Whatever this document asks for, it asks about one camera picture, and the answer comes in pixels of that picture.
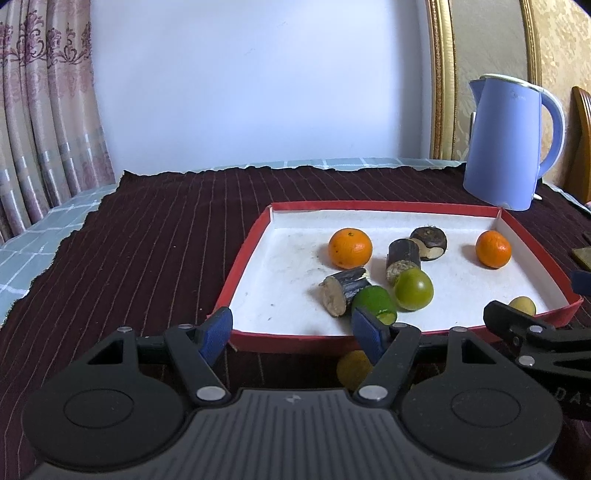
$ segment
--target pink patterned curtain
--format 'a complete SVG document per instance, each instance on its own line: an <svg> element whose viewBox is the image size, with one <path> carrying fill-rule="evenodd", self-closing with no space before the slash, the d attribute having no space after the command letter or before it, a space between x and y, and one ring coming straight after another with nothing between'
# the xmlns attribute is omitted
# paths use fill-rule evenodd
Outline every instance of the pink patterned curtain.
<svg viewBox="0 0 591 480"><path fill-rule="evenodd" d="M93 85L90 0L0 8L0 244L115 182Z"/></svg>

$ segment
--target striped tablecloth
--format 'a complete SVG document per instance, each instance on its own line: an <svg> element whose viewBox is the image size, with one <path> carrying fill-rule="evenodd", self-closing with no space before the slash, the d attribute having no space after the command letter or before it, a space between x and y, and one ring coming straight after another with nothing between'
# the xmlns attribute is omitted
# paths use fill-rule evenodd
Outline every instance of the striped tablecloth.
<svg viewBox="0 0 591 480"><path fill-rule="evenodd" d="M314 167L231 168L202 173L126 174L84 227L60 245L0 330L0 480L34 465L20 416L28 396L72 359L122 324L140 335L201 322L209 314L251 225L271 202L402 200L473 203L461 168L359 171ZM591 218L541 185L543 198L517 219L568 273L569 250L584 246ZM591 325L585 301L573 327ZM336 386L336 359L227 350L215 367L226 386ZM173 382L162 369L150 374ZM561 458L554 459L559 464ZM582 471L583 456L570 457Z"/></svg>

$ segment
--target wallpaper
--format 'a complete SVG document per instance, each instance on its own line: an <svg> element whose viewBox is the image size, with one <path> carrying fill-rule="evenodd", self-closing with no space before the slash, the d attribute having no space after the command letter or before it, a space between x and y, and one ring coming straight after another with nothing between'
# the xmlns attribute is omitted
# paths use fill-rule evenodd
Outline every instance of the wallpaper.
<svg viewBox="0 0 591 480"><path fill-rule="evenodd" d="M519 0L450 0L450 4L458 79L453 159L463 160L470 114L476 108L468 82L485 73L527 80L527 55Z"/></svg>
<svg viewBox="0 0 591 480"><path fill-rule="evenodd" d="M591 18L572 0L532 0L540 39L542 85L562 102L567 121L564 151L545 179L562 186L578 145L580 125L573 86L591 92ZM552 121L543 111L542 156L552 143Z"/></svg>

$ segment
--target kettle handle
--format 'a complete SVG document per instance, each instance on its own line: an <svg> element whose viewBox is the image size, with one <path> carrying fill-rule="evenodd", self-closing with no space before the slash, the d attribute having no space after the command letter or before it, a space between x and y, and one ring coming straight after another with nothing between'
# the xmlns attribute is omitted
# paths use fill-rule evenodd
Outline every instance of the kettle handle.
<svg viewBox="0 0 591 480"><path fill-rule="evenodd" d="M562 153L565 133L564 112L560 101L545 88L540 88L540 93L542 95L542 105L548 109L552 117L552 145L550 145L550 150L546 158L540 164L540 170L538 171L539 179L552 168L552 165L556 163L556 160L558 160L558 157Z"/></svg>

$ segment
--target red box rim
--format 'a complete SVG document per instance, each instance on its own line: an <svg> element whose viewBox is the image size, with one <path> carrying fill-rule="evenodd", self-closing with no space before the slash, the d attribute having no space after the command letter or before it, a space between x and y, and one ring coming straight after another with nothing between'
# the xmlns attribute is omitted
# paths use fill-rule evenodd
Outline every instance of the red box rim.
<svg viewBox="0 0 591 480"><path fill-rule="evenodd" d="M552 256L540 243L507 211L499 207L461 205L455 203L423 203L423 202L380 202L373 200L329 200L317 202L278 202L265 208L252 225L251 230L242 244L236 260L226 278L222 291L217 299L214 311L230 305L232 297L244 269L250 260L259 240L271 222L271 211L286 210L376 210L381 212L416 212L442 213L448 215L467 215L495 218L501 212L501 218L523 240L526 246L540 260L550 273L569 305L536 315L555 327L568 324L576 313L583 298L573 292L570 279L558 266ZM487 342L499 340L485 326L470 328L472 332ZM445 333L446 330L424 332L426 335ZM317 336L317 335L275 335L270 333L251 333L233 330L230 344L237 350L260 353L316 353L323 355L343 355L351 350L359 349L353 336Z"/></svg>

